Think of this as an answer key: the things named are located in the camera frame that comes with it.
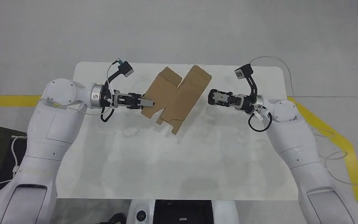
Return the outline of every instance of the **white robot body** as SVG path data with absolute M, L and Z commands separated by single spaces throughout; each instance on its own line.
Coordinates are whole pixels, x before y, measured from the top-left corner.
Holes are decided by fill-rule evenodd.
M 274 120 L 280 117 L 277 111 L 295 106 L 290 101 L 286 102 L 291 106 L 283 105 L 282 101 L 268 106 Z M 295 114 L 294 118 L 285 122 L 272 122 L 266 133 L 297 184 L 298 201 L 305 219 L 309 223 L 358 222 L 357 203 L 334 185 L 332 177 L 321 163 L 309 125 L 298 111 Z M 263 123 L 268 125 L 269 120 L 264 118 Z
M 46 90 L 43 99 L 48 98 Z M 57 199 L 56 176 L 62 158 L 78 135 L 84 113 L 49 104 L 52 102 L 45 100 L 37 104 L 27 130 L 25 156 L 14 178 L 1 190 L 2 224 L 42 224 L 51 220 Z M 81 103 L 78 110 L 86 112 L 86 104 Z

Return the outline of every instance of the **white cable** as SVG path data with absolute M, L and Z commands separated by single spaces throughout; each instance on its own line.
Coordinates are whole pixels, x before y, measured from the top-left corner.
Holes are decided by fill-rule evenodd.
M 55 101 L 52 101 L 52 100 L 49 100 L 49 99 L 41 98 L 40 100 L 38 100 L 38 102 L 40 102 L 40 101 L 52 102 L 53 104 L 57 104 L 57 105 L 59 105 L 59 106 L 61 106 L 61 107 L 64 107 L 64 108 L 67 108 L 67 109 L 70 109 L 70 110 L 76 110 L 76 111 L 78 111 L 78 112 L 80 112 L 80 113 L 82 113 L 82 114 L 87 114 L 87 115 L 91 115 L 91 116 L 100 116 L 100 115 L 102 115 L 102 114 L 107 113 L 107 112 L 112 108 L 112 105 L 111 105 L 111 106 L 109 106 L 109 107 L 107 108 L 107 110 L 105 110 L 105 111 L 104 111 L 103 113 L 101 113 L 101 114 L 89 114 L 89 113 L 80 111 L 80 110 L 78 110 L 78 109 L 71 108 L 71 107 L 69 107 L 69 106 L 64 106 L 64 105 L 62 105 L 62 104 L 59 104 L 58 102 L 55 102 Z
M 6 183 L 6 182 L 10 182 L 11 180 L 5 180 L 3 182 L 0 182 L 0 184 Z
M 294 104 L 295 104 L 296 107 L 297 107 L 297 101 L 296 101 L 296 98 L 295 98 L 295 93 L 294 93 L 294 91 L 293 91 L 292 75 L 291 75 L 290 68 L 288 67 L 288 65 L 287 65 L 283 60 L 281 60 L 281 59 L 279 59 L 279 58 L 277 58 L 277 57 L 273 57 L 273 56 L 260 56 L 260 57 L 257 57 L 257 58 L 252 59 L 252 60 L 249 62 L 249 64 L 251 64 L 251 62 L 253 62 L 253 61 L 255 61 L 255 60 L 259 59 L 259 58 L 272 58 L 272 59 L 274 59 L 274 60 L 278 60 L 278 61 L 282 62 L 282 63 L 286 66 L 286 68 L 287 68 L 287 70 L 288 70 L 288 72 L 289 72 L 290 86 L 291 86 L 292 96 L 293 96 L 293 99 L 294 99 Z M 328 133 L 332 134 L 332 136 L 327 137 L 327 136 L 324 136 L 324 135 L 315 134 L 315 133 L 313 133 L 313 132 L 312 132 L 312 133 L 313 133 L 315 136 L 319 136 L 319 137 L 322 137 L 322 138 L 328 138 L 328 139 L 330 139 L 330 138 L 335 137 L 335 134 L 332 133 L 332 132 L 330 132 L 330 131 L 328 131 L 328 130 L 325 130 L 325 129 L 320 129 L 320 130 L 323 130 L 323 131 L 325 131 L 325 132 L 328 132 Z M 333 155 L 335 155 L 335 154 L 337 154 L 337 153 L 340 153 L 340 152 L 344 152 L 345 154 L 344 154 L 343 156 L 341 156 L 341 157 L 338 157 L 338 158 L 331 158 L 331 156 L 333 156 Z M 327 167 L 327 165 L 326 165 L 327 160 L 341 160 L 341 159 L 345 158 L 345 157 L 348 155 L 348 153 L 347 153 L 346 151 L 340 151 L 340 152 L 334 152 L 334 153 L 330 154 L 330 155 L 327 156 L 327 157 L 322 156 L 321 154 L 319 154 L 318 151 L 317 151 L 317 154 L 318 154 L 320 157 L 324 158 L 324 166 L 325 166 L 325 168 L 327 169 L 327 171 L 328 171 L 328 173 L 330 174 L 331 177 L 333 177 L 335 180 L 337 180 L 337 181 L 339 181 L 339 182 L 341 182 L 341 183 L 357 186 L 358 184 L 356 184 L 356 183 L 349 183 L 349 182 L 346 182 L 346 181 L 343 181 L 343 180 L 340 180 L 340 179 L 336 178 L 336 177 L 333 176 L 333 174 L 331 174 L 331 172 L 329 171 L 329 169 L 328 169 L 328 167 Z
M 14 166 L 14 168 L 13 168 L 13 170 L 12 170 L 12 177 L 14 177 L 15 174 L 16 174 L 16 172 L 17 172 L 17 169 L 18 169 L 18 161 L 17 161 L 17 157 L 16 157 L 16 154 L 15 154 L 15 151 L 14 151 L 14 149 L 13 149 L 13 145 L 15 144 L 15 141 L 16 141 L 18 138 L 27 138 L 27 137 L 26 137 L 26 136 L 11 136 L 11 137 L 14 138 L 14 139 L 12 140 L 12 143 L 11 143 L 11 152 L 12 152 L 12 156 L 13 156 L 13 158 L 14 158 L 14 160 L 15 160 L 15 166 Z M 11 180 L 2 181 L 2 182 L 0 182 L 0 184 L 10 182 Z
M 109 81 L 109 78 L 108 78 L 108 76 L 109 76 L 108 73 L 110 72 L 110 69 L 111 69 L 112 66 L 113 66 L 113 63 L 111 63 L 111 65 L 108 67 L 108 70 L 107 70 L 107 83 L 108 83 L 108 89 L 110 90 L 111 96 L 114 95 L 114 92 L 112 91 L 112 88 L 111 88 L 111 84 L 110 84 L 110 81 Z

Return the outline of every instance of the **wire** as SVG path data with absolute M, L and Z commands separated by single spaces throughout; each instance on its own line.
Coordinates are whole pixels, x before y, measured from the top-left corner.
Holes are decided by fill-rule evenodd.
M 13 140 L 12 140 L 12 143 L 11 143 L 11 152 L 12 152 L 12 156 L 13 156 L 13 158 L 14 158 L 14 160 L 15 160 L 15 166 L 13 167 L 13 169 L 12 169 L 12 178 L 15 176 L 15 174 L 16 174 L 16 172 L 17 172 L 17 170 L 18 170 L 18 161 L 17 161 L 17 157 L 16 157 L 16 154 L 15 154 L 15 151 L 14 151 L 14 149 L 13 149 L 13 146 L 14 146 L 14 144 L 15 144 L 15 141 L 17 140 L 17 139 L 19 139 L 19 138 L 27 138 L 26 136 L 11 136 L 11 137 L 15 137 Z M 5 180 L 5 181 L 2 181 L 2 182 L 0 182 L 0 184 L 4 184 L 4 183 L 7 183 L 7 182 L 10 182 L 12 179 L 10 179 L 10 180 Z
M 296 108 L 298 108 L 298 107 L 297 107 L 297 101 L 296 101 L 296 98 L 295 98 L 295 93 L 294 93 L 294 91 L 293 91 L 292 75 L 291 75 L 291 71 L 290 71 L 290 68 L 288 67 L 288 65 L 287 65 L 283 60 L 281 60 L 280 58 L 273 57 L 273 56 L 260 56 L 260 57 L 257 57 L 257 58 L 252 59 L 249 64 L 251 64 L 251 62 L 256 61 L 257 59 L 260 59 L 260 58 L 272 58 L 272 59 L 275 59 L 275 60 L 278 60 L 278 61 L 282 62 L 282 63 L 286 66 L 287 71 L 289 72 L 289 77 L 290 77 L 290 87 L 291 87 L 291 91 L 292 91 L 292 98 L 294 99 L 294 104 L 296 105 Z M 325 131 L 325 132 L 328 132 L 328 133 L 332 134 L 332 136 L 327 137 L 327 136 L 320 135 L 320 134 L 316 134 L 316 133 L 313 133 L 313 132 L 312 132 L 312 133 L 313 133 L 315 136 L 319 136 L 319 137 L 322 137 L 322 138 L 328 138 L 328 139 L 330 139 L 330 138 L 334 138 L 334 137 L 335 137 L 335 134 L 332 133 L 332 132 L 330 132 L 330 131 L 328 131 L 328 130 L 325 130 L 325 129 L 320 129 L 320 130 L 323 130 L 323 131 Z M 337 153 L 340 153 L 340 152 L 344 152 L 345 154 L 344 154 L 343 156 L 341 156 L 341 157 L 338 157 L 338 158 L 331 158 L 333 155 L 335 155 L 335 154 L 337 154 Z M 318 150 L 317 150 L 317 154 L 318 154 L 320 157 L 324 158 L 324 166 L 325 166 L 325 168 L 327 169 L 327 171 L 328 171 L 328 173 L 330 174 L 331 177 L 333 177 L 333 178 L 334 178 L 335 180 L 337 180 L 338 182 L 341 182 L 341 183 L 344 183 L 344 184 L 348 184 L 348 185 L 357 186 L 357 185 L 358 185 L 357 183 L 349 183 L 349 182 L 346 182 L 346 181 L 343 181 L 343 180 L 340 180 L 340 179 L 336 178 L 336 177 L 335 177 L 333 174 L 331 174 L 331 172 L 329 171 L 329 169 L 328 169 L 328 167 L 327 167 L 327 165 L 326 165 L 327 160 L 341 160 L 341 159 L 345 158 L 345 157 L 348 155 L 348 153 L 347 153 L 346 151 L 340 151 L 340 152 L 334 152 L 334 153 L 330 154 L 329 156 L 324 157 L 324 156 L 322 156 L 322 155 L 318 152 Z
M 260 57 L 252 59 L 249 62 L 249 64 L 251 64 L 251 62 L 256 61 L 256 60 L 258 60 L 260 58 L 272 58 L 272 59 L 275 59 L 275 60 L 278 60 L 278 61 L 282 62 L 286 66 L 287 71 L 289 72 L 289 76 L 290 76 L 290 86 L 291 86 L 292 96 L 293 96 L 293 99 L 295 100 L 294 104 L 296 104 L 295 94 L 293 92 L 292 75 L 291 75 L 291 71 L 290 71 L 290 68 L 288 67 L 288 65 L 283 60 L 281 60 L 280 58 L 273 57 L 273 56 L 260 56 Z
M 5 181 L 3 181 L 3 182 L 0 182 L 0 184 L 10 182 L 11 180 L 5 180 Z
M 271 113 L 268 113 L 268 116 L 270 117 L 270 121 L 269 121 L 267 127 L 264 128 L 263 130 L 257 130 L 257 129 L 255 129 L 255 128 L 251 125 L 251 119 L 252 119 L 252 117 L 253 117 L 254 115 L 255 115 L 255 114 L 252 113 L 251 116 L 250 116 L 250 118 L 248 119 L 248 125 L 250 126 L 250 128 L 251 128 L 252 130 L 254 130 L 255 132 L 264 132 L 264 131 L 268 130 L 268 128 L 271 126 L 271 123 L 272 123 L 272 115 L 271 115 Z
M 108 108 L 107 108 L 107 110 L 106 110 L 106 111 L 101 112 L 100 114 L 90 114 L 90 113 L 83 112 L 83 111 L 80 111 L 80 110 L 75 109 L 75 108 L 71 108 L 71 107 L 69 107 L 69 106 L 64 106 L 64 105 L 59 104 L 58 102 L 55 102 L 55 101 L 53 101 L 53 100 L 49 100 L 49 99 L 45 99 L 45 98 L 41 98 L 40 100 L 38 100 L 38 102 L 40 102 L 40 101 L 48 101 L 48 102 L 52 102 L 53 104 L 57 104 L 58 106 L 61 106 L 61 107 L 64 107 L 64 108 L 67 108 L 67 109 L 70 109 L 70 110 L 75 110 L 75 111 L 78 111 L 78 112 L 80 112 L 80 113 L 82 113 L 82 114 L 87 114 L 87 115 L 91 115 L 91 116 L 100 116 L 100 115 L 102 115 L 102 114 L 106 114 L 106 113 L 107 113 L 107 112 L 108 112 L 108 111 L 112 108 L 112 105 L 111 105 L 110 107 L 108 107 Z
M 108 89 L 110 90 L 110 93 L 111 93 L 111 96 L 114 95 L 114 92 L 112 91 L 112 88 L 111 88 L 111 84 L 110 84 L 110 80 L 109 80 L 109 72 L 110 72 L 110 69 L 111 67 L 116 63 L 117 61 L 111 63 L 111 65 L 108 67 L 108 70 L 107 70 L 107 83 L 108 83 Z

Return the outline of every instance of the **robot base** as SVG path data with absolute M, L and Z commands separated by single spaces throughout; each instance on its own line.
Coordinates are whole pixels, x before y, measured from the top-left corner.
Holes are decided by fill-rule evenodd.
M 233 200 L 132 200 L 127 224 L 239 224 Z

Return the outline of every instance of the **black cable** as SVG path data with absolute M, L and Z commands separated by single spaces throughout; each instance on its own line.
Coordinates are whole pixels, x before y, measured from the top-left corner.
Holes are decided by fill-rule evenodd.
M 268 116 L 270 117 L 270 121 L 269 121 L 267 127 L 264 128 L 263 130 L 254 129 L 254 127 L 251 125 L 251 118 L 252 118 L 254 115 L 255 115 L 255 114 L 252 113 L 251 116 L 250 116 L 250 118 L 248 119 L 248 125 L 250 126 L 250 128 L 251 128 L 252 130 L 254 130 L 255 132 L 264 132 L 264 131 L 268 130 L 268 128 L 271 126 L 271 123 L 272 123 L 272 115 L 271 115 L 271 113 L 268 113 Z

